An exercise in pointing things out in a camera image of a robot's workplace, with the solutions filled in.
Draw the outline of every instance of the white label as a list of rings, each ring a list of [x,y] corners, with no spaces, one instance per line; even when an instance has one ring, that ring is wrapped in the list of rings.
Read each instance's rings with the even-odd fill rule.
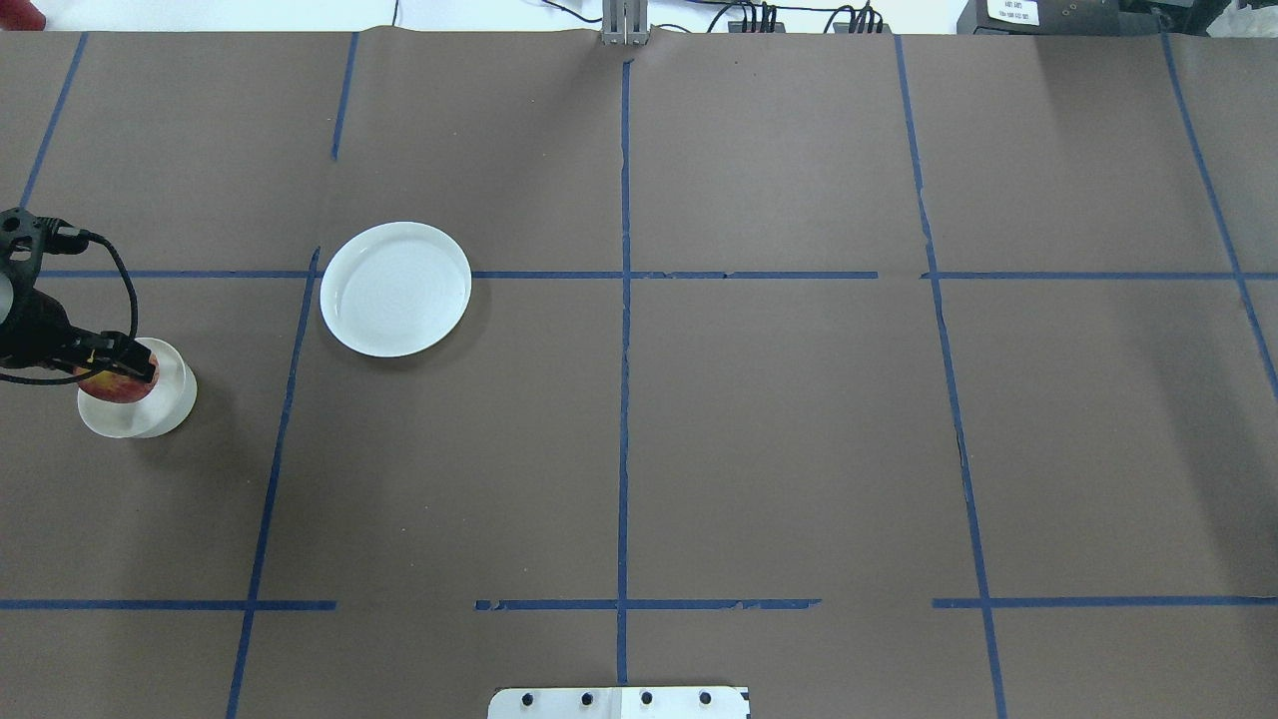
[[[1021,26],[1038,24],[1038,3],[1035,0],[989,0],[990,19]]]

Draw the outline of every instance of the plate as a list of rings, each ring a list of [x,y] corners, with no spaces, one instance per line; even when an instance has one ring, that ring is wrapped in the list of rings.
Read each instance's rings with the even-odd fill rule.
[[[350,238],[320,282],[334,336],[372,356],[403,356],[443,338],[470,301],[470,262],[451,236],[387,222]]]

